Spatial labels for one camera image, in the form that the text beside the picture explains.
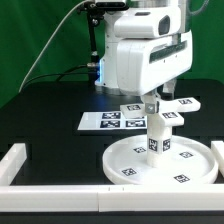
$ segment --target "white stand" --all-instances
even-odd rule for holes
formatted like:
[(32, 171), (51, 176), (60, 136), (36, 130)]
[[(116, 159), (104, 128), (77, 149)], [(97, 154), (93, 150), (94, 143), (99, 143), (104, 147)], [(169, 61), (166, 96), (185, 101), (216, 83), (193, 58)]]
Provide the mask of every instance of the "white stand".
[(172, 136), (172, 126), (182, 125), (178, 112), (196, 111), (200, 103), (194, 98), (160, 101), (160, 112), (154, 110), (155, 98), (142, 98), (145, 105), (121, 106), (124, 115), (144, 115), (148, 119), (147, 135), (129, 137), (109, 146), (103, 155), (103, 169), (115, 184), (185, 184), (213, 183), (218, 165), (205, 145), (178, 136)]

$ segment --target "white block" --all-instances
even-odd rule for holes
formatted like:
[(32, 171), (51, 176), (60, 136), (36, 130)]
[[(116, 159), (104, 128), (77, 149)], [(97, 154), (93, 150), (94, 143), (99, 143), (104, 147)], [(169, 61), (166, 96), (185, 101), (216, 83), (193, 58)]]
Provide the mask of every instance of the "white block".
[(193, 97), (189, 98), (180, 98), (172, 101), (160, 100), (160, 112), (192, 112), (198, 111), (201, 107), (200, 102), (198, 102)]
[(178, 126), (184, 124), (184, 118), (177, 112), (158, 113), (159, 123), (165, 127)]
[(219, 171), (224, 177), (224, 142), (212, 141), (211, 150), (219, 164)]
[(146, 115), (144, 104), (128, 104), (120, 106), (126, 119), (140, 118)]
[(99, 193), (101, 212), (208, 210), (224, 210), (223, 185), (126, 185)]
[(0, 186), (8, 186), (27, 158), (25, 144), (14, 144), (0, 162)]
[(0, 212), (98, 211), (97, 186), (0, 187)]

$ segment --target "white circular platform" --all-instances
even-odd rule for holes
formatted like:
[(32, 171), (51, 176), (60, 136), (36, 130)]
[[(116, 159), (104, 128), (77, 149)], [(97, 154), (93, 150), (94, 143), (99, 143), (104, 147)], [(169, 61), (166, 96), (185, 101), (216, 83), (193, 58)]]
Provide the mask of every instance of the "white circular platform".
[(109, 146), (103, 170), (115, 184), (213, 183), (218, 164), (205, 145), (172, 136), (171, 149), (163, 153), (161, 166), (147, 164), (147, 135), (125, 138)]

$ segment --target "white sheet of paper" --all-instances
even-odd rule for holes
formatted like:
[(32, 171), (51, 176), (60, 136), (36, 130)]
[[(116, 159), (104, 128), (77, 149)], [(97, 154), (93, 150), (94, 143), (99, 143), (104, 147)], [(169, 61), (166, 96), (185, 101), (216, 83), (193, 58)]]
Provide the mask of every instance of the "white sheet of paper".
[(146, 129), (146, 117), (125, 119), (121, 111), (85, 112), (78, 130)]

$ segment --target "black cable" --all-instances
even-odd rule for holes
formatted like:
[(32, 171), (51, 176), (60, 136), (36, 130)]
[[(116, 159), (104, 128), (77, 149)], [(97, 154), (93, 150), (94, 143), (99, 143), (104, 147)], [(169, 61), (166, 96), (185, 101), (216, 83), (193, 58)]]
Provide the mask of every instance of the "black cable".
[(78, 65), (78, 66), (75, 66), (73, 68), (70, 68), (66, 71), (64, 71), (57, 79), (56, 79), (56, 82), (59, 82), (67, 73), (71, 73), (75, 70), (78, 70), (78, 69), (82, 69), (82, 68), (87, 68), (87, 65)]
[(94, 27), (92, 24), (92, 18), (90, 13), (87, 13), (87, 21), (88, 21), (88, 28), (89, 28), (89, 39), (90, 39), (91, 51), (97, 52), (95, 32), (94, 32)]
[(34, 77), (32, 79), (30, 79), (29, 81), (27, 81), (25, 83), (25, 85), (23, 86), (23, 88), (21, 89), (21, 92), (24, 90), (24, 88), (26, 88), (31, 82), (33, 82), (34, 80), (37, 80), (37, 79), (41, 79), (41, 78), (45, 78), (45, 77), (51, 77), (51, 76), (68, 76), (68, 75), (86, 75), (86, 74), (93, 74), (95, 75), (95, 72), (92, 72), (92, 73), (89, 73), (89, 72), (70, 72), (70, 73), (59, 73), (59, 74), (48, 74), (48, 75), (40, 75), (38, 77)]
[(28, 78), (30, 77), (32, 71), (34, 70), (35, 66), (37, 65), (38, 61), (41, 59), (42, 55), (44, 54), (44, 52), (46, 51), (46, 49), (48, 48), (49, 44), (51, 43), (52, 39), (55, 37), (55, 35), (58, 33), (58, 30), (61, 28), (61, 26), (65, 23), (65, 21), (68, 19), (68, 17), (74, 12), (76, 11), (81, 5), (85, 4), (89, 2), (87, 1), (83, 1), (80, 2), (79, 4), (77, 4), (74, 8), (72, 8), (68, 14), (62, 19), (62, 21), (59, 23), (59, 25), (57, 26), (56, 30), (54, 31), (54, 33), (51, 35), (50, 39), (47, 41), (46, 45), (44, 46), (44, 48), (42, 49), (42, 51), (40, 52), (39, 56), (37, 57), (37, 59), (35, 60), (35, 62), (33, 63), (33, 65), (31, 66), (30, 70), (28, 71), (28, 73), (26, 74), (25, 78), (23, 79), (23, 82), (19, 88), (19, 92), (23, 89), (23, 85), (26, 84), (26, 80), (28, 80)]

